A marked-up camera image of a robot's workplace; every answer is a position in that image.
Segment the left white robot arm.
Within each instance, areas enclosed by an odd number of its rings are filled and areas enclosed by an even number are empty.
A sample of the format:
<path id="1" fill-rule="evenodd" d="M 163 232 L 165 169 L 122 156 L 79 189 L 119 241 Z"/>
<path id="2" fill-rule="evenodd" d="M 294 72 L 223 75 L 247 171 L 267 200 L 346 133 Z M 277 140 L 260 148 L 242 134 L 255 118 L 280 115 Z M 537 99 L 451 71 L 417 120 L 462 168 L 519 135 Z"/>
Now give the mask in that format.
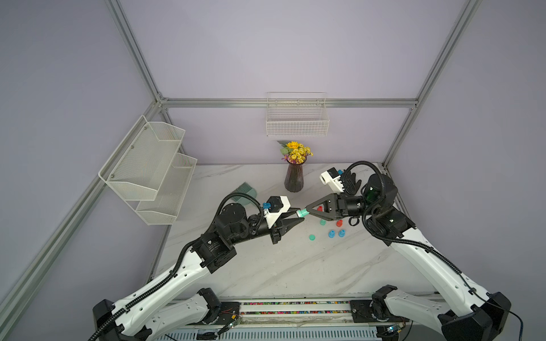
<path id="1" fill-rule="evenodd" d="M 208 229 L 180 251 L 175 264 L 126 298 L 103 300 L 93 308 L 91 340 L 156 340 L 182 325 L 217 321 L 222 303 L 211 288 L 202 288 L 180 303 L 173 300 L 202 278 L 226 265 L 236 244 L 268 236 L 277 244 L 304 221 L 307 210 L 292 207 L 288 197 L 260 203 L 244 193 L 220 202 Z"/>

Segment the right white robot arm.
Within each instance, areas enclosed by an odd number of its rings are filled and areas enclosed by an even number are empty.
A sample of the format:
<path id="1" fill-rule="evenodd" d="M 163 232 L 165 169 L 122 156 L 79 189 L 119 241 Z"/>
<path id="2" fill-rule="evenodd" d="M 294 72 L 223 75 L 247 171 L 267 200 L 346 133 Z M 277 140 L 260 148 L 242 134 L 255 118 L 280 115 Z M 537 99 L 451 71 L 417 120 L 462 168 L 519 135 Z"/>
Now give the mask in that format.
<path id="1" fill-rule="evenodd" d="M 494 340 L 504 330 L 511 302 L 471 280 L 425 238 L 405 213 L 395 207 L 398 188 L 369 161 L 357 161 L 343 171 L 321 174 L 331 194 L 309 204 L 299 215 L 325 221 L 347 218 L 362 224 L 377 240 L 402 255 L 429 281 L 442 303 L 385 285 L 372 296 L 370 314 L 380 322 L 398 317 L 424 325 L 446 340 Z"/>

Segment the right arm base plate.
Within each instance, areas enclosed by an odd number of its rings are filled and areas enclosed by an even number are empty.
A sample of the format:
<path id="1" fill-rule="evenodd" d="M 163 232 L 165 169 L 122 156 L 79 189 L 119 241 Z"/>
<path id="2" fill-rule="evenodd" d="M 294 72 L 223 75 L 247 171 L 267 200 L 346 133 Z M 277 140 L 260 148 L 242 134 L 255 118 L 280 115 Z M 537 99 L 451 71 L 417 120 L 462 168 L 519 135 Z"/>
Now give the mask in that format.
<path id="1" fill-rule="evenodd" d="M 371 298 L 349 301 L 354 323 L 406 323 L 408 319 L 393 315 L 383 303 Z"/>

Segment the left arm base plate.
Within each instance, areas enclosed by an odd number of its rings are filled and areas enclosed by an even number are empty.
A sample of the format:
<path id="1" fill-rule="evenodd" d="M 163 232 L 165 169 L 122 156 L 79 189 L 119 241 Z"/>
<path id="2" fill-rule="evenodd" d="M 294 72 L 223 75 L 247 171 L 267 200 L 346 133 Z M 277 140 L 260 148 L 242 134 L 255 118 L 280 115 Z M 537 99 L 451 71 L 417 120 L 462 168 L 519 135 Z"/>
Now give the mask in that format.
<path id="1" fill-rule="evenodd" d="M 219 306 L 207 313 L 202 321 L 190 323 L 190 325 L 227 325 L 239 318 L 240 307 L 241 303 L 239 302 L 222 301 Z"/>

